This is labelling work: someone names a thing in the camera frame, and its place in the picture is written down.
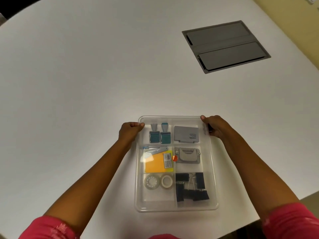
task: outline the hand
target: hand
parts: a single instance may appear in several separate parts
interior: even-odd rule
[[[126,122],[123,123],[119,131],[119,140],[125,141],[129,146],[135,140],[138,133],[144,128],[145,124],[138,122]]]
[[[225,130],[231,128],[231,126],[218,115],[210,117],[201,115],[200,118],[205,124],[210,124],[213,128],[213,131],[210,132],[210,135],[220,139],[223,138]]]

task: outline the yellow sticky note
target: yellow sticky note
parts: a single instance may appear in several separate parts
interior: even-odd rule
[[[173,168],[165,169],[164,166],[164,155],[163,154],[171,154],[172,158],[172,151],[165,151],[158,154],[151,155],[145,158],[145,172],[146,173],[164,173],[164,172],[173,172]]]

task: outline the white table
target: white table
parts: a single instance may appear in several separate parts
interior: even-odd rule
[[[204,74],[183,30],[243,20],[272,56]],[[319,190],[319,71],[252,0],[42,0],[0,28],[0,233],[17,238],[142,115],[224,117],[299,198]],[[217,140],[219,209],[138,213],[135,151],[82,238],[218,238],[258,219]]]

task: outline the person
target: person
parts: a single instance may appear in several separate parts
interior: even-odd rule
[[[246,141],[220,116],[201,116],[201,120],[213,128],[210,135],[222,140],[263,221],[267,239],[319,238],[319,220]],[[42,217],[35,219],[20,239],[79,238],[123,157],[144,126],[144,123],[124,123],[116,143]],[[163,234],[151,238],[177,237]]]

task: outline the person's right arm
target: person's right arm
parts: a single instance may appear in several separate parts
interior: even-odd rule
[[[258,215],[265,220],[274,209],[294,202],[297,196],[286,183],[250,148],[246,141],[220,116],[201,116],[214,129],[236,166]]]

